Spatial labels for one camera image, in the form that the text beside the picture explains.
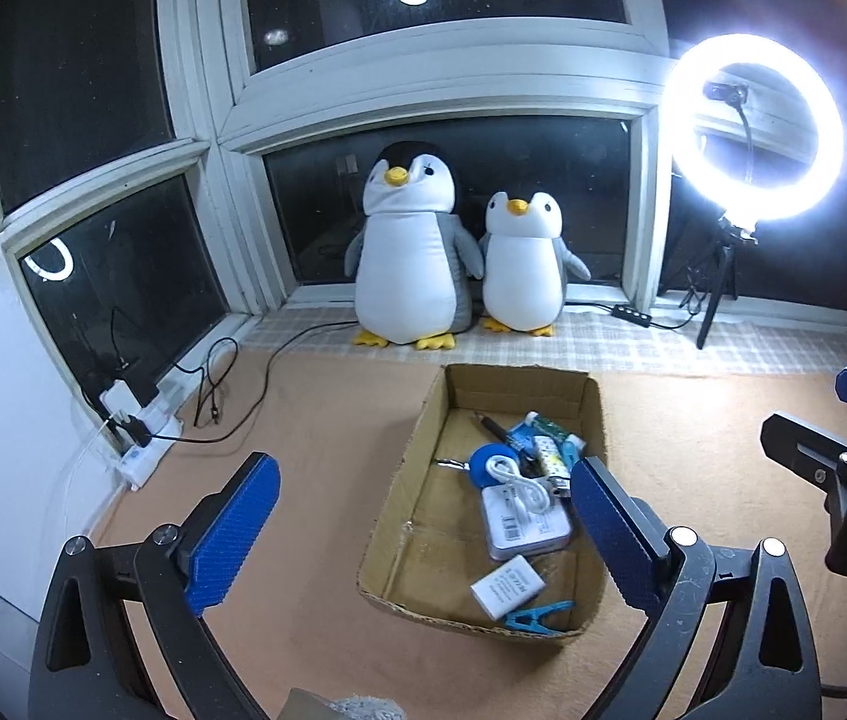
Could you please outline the green glitter glue tube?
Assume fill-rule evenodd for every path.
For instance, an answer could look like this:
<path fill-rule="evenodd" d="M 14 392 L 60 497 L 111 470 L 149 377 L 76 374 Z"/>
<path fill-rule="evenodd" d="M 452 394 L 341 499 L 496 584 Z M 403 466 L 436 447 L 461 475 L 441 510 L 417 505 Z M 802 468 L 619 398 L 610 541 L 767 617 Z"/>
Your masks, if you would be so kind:
<path fill-rule="evenodd" d="M 540 434 L 541 436 L 547 436 L 552 440 L 555 440 L 558 445 L 573 445 L 579 454 L 583 454 L 584 449 L 586 449 L 586 442 L 584 442 L 581 437 L 577 436 L 575 433 L 570 433 L 568 429 L 560 426 L 560 424 L 552 421 L 552 419 L 540 416 L 537 411 L 528 411 L 524 417 L 524 424 L 531 427 L 534 433 Z"/>

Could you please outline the white rectangular tin box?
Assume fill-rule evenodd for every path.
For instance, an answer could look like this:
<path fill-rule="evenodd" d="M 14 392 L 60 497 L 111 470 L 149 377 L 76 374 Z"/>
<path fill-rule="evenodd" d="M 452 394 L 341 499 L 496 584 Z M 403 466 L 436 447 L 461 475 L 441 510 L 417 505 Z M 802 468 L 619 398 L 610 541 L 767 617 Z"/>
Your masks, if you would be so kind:
<path fill-rule="evenodd" d="M 495 562 L 553 553 L 572 541 L 572 522 L 560 502 L 552 502 L 542 514 L 536 514 L 510 486 L 482 489 L 480 513 L 488 555 Z"/>

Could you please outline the blue clothes peg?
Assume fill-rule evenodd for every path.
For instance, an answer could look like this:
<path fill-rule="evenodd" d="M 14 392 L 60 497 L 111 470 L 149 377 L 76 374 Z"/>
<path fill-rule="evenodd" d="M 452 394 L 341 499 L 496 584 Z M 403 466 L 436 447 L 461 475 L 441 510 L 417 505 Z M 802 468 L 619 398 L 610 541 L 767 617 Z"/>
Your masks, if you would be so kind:
<path fill-rule="evenodd" d="M 526 632 L 526 634 L 554 637 L 560 631 L 547 624 L 547 619 L 554 614 L 567 613 L 575 608 L 572 600 L 557 601 L 549 605 L 531 606 L 524 610 L 510 611 L 504 618 L 503 624 L 508 631 Z"/>

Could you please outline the white wall charger plug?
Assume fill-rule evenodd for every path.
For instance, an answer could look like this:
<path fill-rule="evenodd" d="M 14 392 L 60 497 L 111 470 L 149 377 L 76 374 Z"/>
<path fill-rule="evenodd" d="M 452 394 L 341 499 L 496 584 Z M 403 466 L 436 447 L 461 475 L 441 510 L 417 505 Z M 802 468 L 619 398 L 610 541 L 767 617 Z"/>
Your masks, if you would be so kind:
<path fill-rule="evenodd" d="M 471 595 L 492 621 L 516 611 L 545 589 L 545 580 L 524 556 L 511 557 L 471 585 Z"/>

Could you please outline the blue phone stand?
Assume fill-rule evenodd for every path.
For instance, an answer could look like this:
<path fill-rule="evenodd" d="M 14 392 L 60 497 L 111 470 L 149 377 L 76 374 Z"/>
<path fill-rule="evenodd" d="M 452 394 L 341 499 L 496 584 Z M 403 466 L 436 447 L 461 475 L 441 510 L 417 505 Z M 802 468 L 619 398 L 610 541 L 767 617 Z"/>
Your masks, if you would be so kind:
<path fill-rule="evenodd" d="M 524 450 L 524 452 L 528 452 L 529 457 L 536 463 L 536 468 L 540 471 L 539 465 L 537 465 L 536 454 L 534 454 L 533 437 L 535 435 L 536 433 L 534 433 L 533 429 L 524 424 L 524 419 L 510 431 L 510 436 L 516 440 L 518 447 Z M 558 450 L 560 450 L 562 460 L 565 461 L 565 465 L 570 470 L 570 476 L 572 476 L 573 465 L 581 458 L 581 454 L 570 444 L 558 445 Z"/>

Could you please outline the black marker pen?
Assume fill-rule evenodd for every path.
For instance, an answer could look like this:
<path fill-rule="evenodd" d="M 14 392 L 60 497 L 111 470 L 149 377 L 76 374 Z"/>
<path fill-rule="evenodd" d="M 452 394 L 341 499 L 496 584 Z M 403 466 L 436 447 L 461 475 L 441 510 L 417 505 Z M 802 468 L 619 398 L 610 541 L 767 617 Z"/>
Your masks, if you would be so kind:
<path fill-rule="evenodd" d="M 490 436 L 492 436 L 497 442 L 506 445 L 513 444 L 513 437 L 511 437 L 505 427 L 501 426 L 501 424 L 495 421 L 494 418 L 490 418 L 490 416 L 483 415 L 482 413 L 476 413 L 476 419 L 480 426 L 482 426 L 483 429 L 485 429 L 485 431 L 487 431 L 487 433 L 490 434 Z"/>

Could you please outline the white power strip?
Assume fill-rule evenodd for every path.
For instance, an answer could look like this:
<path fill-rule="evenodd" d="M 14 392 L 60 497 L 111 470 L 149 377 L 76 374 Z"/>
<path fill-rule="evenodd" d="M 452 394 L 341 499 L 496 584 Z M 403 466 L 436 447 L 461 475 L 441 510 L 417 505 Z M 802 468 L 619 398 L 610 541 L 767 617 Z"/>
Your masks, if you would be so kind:
<path fill-rule="evenodd" d="M 149 481 L 158 463 L 170 452 L 173 442 L 183 436 L 183 422 L 163 406 L 154 406 L 140 415 L 145 426 L 154 433 L 145 445 L 133 444 L 116 465 L 119 476 L 138 491 Z"/>

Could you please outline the white power adapter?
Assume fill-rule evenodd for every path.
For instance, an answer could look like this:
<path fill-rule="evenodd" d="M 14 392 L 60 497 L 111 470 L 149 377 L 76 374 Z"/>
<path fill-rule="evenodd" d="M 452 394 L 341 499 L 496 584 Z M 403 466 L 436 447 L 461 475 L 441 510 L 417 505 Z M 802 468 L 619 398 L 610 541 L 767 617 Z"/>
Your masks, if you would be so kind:
<path fill-rule="evenodd" d="M 115 418 L 123 416 L 137 416 L 140 411 L 140 403 L 126 380 L 116 379 L 110 388 L 106 388 L 100 395 L 106 411 Z"/>

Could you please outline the small penguin plush toy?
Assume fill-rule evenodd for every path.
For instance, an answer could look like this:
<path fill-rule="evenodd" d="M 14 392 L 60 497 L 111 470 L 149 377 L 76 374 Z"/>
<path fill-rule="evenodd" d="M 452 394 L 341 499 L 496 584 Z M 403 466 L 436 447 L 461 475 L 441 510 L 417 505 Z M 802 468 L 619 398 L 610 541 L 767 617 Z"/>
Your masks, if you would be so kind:
<path fill-rule="evenodd" d="M 483 327 L 492 332 L 552 337 L 567 301 L 568 278 L 593 278 L 563 240 L 562 208 L 551 193 L 526 199 L 505 190 L 485 207 Z"/>

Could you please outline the large penguin plush toy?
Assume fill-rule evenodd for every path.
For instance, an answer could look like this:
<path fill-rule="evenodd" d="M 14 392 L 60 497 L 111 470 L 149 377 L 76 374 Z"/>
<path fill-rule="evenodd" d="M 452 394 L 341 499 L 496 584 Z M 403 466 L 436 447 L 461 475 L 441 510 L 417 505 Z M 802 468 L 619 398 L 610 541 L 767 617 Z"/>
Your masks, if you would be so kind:
<path fill-rule="evenodd" d="M 456 215 L 455 172 L 432 143 L 385 146 L 362 192 L 364 224 L 344 255 L 357 346 L 451 349 L 472 327 L 483 254 Z"/>

